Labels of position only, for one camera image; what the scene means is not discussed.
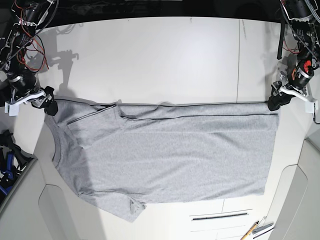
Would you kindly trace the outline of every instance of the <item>white table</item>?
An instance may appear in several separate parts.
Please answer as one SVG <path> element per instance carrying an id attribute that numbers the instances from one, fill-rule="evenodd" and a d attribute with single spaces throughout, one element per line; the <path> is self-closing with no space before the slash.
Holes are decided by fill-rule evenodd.
<path id="1" fill-rule="evenodd" d="M 131 18 L 60 26 L 41 34 L 51 66 L 39 74 L 39 80 L 43 87 L 55 88 L 58 96 L 98 103 L 261 102 L 268 99 L 275 79 L 279 34 L 277 23 L 204 17 Z M 286 38 L 294 47 L 290 36 Z M 317 78 L 311 86 L 314 96 L 320 98 Z M 266 216 L 283 169 L 298 163 L 311 118 L 298 99 L 282 107 L 272 177 L 263 196 L 152 204 L 134 224 L 83 202 L 70 191 L 51 163 L 54 143 L 43 126 L 41 110 L 22 106 L 14 135 L 27 152 L 35 149 L 45 183 L 63 190 L 81 239 L 173 240 L 190 236 L 189 215 L 253 209 L 257 220 Z M 212 239 L 215 234 L 207 232 L 201 237 Z"/>

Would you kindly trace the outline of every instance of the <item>metal bracket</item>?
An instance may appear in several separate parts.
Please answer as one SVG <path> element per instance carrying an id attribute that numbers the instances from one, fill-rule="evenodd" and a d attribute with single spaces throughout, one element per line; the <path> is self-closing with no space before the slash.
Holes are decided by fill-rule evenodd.
<path id="1" fill-rule="evenodd" d="M 32 102 L 32 100 L 36 100 L 41 96 L 46 96 L 45 91 L 43 91 L 42 89 L 39 89 L 38 92 L 29 94 L 15 101 L 14 100 L 15 94 L 16 94 L 16 91 L 13 90 L 10 102 L 5 102 L 4 104 L 4 112 L 6 114 L 9 113 L 10 117 L 18 116 L 20 104 L 27 104 L 28 102 Z"/>
<path id="2" fill-rule="evenodd" d="M 305 89 L 307 92 L 306 95 L 301 94 L 295 90 L 287 89 L 285 86 L 281 86 L 278 91 L 280 93 L 293 95 L 293 96 L 296 96 L 297 98 L 301 99 L 302 101 L 305 102 L 305 112 L 313 114 L 315 111 L 317 111 L 319 109 L 318 100 L 312 96 L 309 83 L 305 86 Z"/>

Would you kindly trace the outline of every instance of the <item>gray t-shirt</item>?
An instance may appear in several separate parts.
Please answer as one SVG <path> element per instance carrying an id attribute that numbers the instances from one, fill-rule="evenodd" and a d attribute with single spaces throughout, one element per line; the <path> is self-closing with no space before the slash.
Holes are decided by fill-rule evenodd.
<path id="1" fill-rule="evenodd" d="M 147 203 L 264 193 L 279 121 L 265 103 L 57 103 L 45 120 L 53 164 L 78 197 L 120 218 Z"/>

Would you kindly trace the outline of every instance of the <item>t-shirt sleeve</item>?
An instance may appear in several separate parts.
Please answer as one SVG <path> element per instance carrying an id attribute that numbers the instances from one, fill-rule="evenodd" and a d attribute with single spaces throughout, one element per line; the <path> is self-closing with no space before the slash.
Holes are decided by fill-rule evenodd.
<path id="1" fill-rule="evenodd" d="M 143 203 L 116 191 L 82 193 L 79 198 L 128 222 L 133 222 L 146 208 Z"/>

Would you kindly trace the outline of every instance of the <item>white panel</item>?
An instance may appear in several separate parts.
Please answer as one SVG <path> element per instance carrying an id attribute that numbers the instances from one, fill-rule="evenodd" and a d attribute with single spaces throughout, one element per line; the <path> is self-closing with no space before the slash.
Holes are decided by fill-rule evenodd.
<path id="1" fill-rule="evenodd" d="M 224 200 L 222 212 L 229 213 L 234 211 L 254 209 L 257 203 L 262 199 L 263 199 L 263 196 L 253 196 L 253 195 L 227 198 Z"/>
<path id="2" fill-rule="evenodd" d="M 39 209 L 53 240 L 80 240 L 61 188 L 46 185 Z"/>
<path id="3" fill-rule="evenodd" d="M 242 238 L 242 236 L 234 236 L 234 237 L 224 238 L 223 240 L 240 240 L 241 238 Z"/>
<path id="4" fill-rule="evenodd" d="M 40 164 L 35 162 L 1 212 L 0 239 L 53 240 L 38 205 L 44 187 Z"/>
<path id="5" fill-rule="evenodd" d="M 301 203 L 296 206 L 296 195 L 299 193 L 299 188 L 294 185 L 295 175 L 270 240 L 319 239 L 320 152 L 308 140 L 304 141 L 298 166 L 296 172 L 301 168 L 307 178 L 305 194 Z M 288 208 L 293 207 L 295 207 L 294 211 L 296 213 L 292 216 Z"/>
<path id="6" fill-rule="evenodd" d="M 204 215 L 204 214 L 219 214 L 222 213 L 222 207 L 224 205 L 223 199 L 210 200 L 210 201 L 195 201 L 185 202 L 184 207 L 187 209 L 187 213 L 192 215 Z"/>
<path id="7" fill-rule="evenodd" d="M 192 231 L 190 232 L 189 240 L 215 240 L 216 231 Z"/>
<path id="8" fill-rule="evenodd" d="M 40 36 L 52 67 L 39 78 L 60 96 L 149 104 L 237 98 L 237 19 L 116 19 L 46 29 Z"/>
<path id="9" fill-rule="evenodd" d="M 117 231 L 108 233 L 108 239 L 132 240 L 177 240 L 186 239 L 190 233 L 188 208 L 183 203 L 147 204 L 146 209 L 133 223 L 133 231 L 121 233 L 122 226 Z"/>
<path id="10" fill-rule="evenodd" d="M 306 175 L 300 169 L 300 167 L 297 167 L 294 173 L 291 187 L 288 191 L 270 239 L 282 240 L 285 237 L 288 228 L 290 227 L 291 222 L 294 219 L 296 212 L 304 199 L 308 184 L 309 180 L 307 179 Z"/>
<path id="11" fill-rule="evenodd" d="M 287 166 L 281 174 L 278 187 L 276 188 L 276 192 L 270 206 L 270 210 L 266 217 L 265 223 L 276 223 L 279 217 L 280 211 L 285 203 L 287 194 L 289 192 L 292 180 L 294 178 L 297 165 Z"/>
<path id="12" fill-rule="evenodd" d="M 226 228 L 242 227 L 251 222 L 249 211 L 229 212 L 228 214 L 209 214 L 191 217 L 191 231 L 208 231 Z"/>
<path id="13" fill-rule="evenodd" d="M 253 226 L 253 224 L 246 226 L 239 226 L 239 227 L 230 227 L 226 229 L 220 229 L 217 232 L 216 239 L 226 239 L 226 238 L 233 238 L 233 237 L 243 237 L 248 230 Z"/>

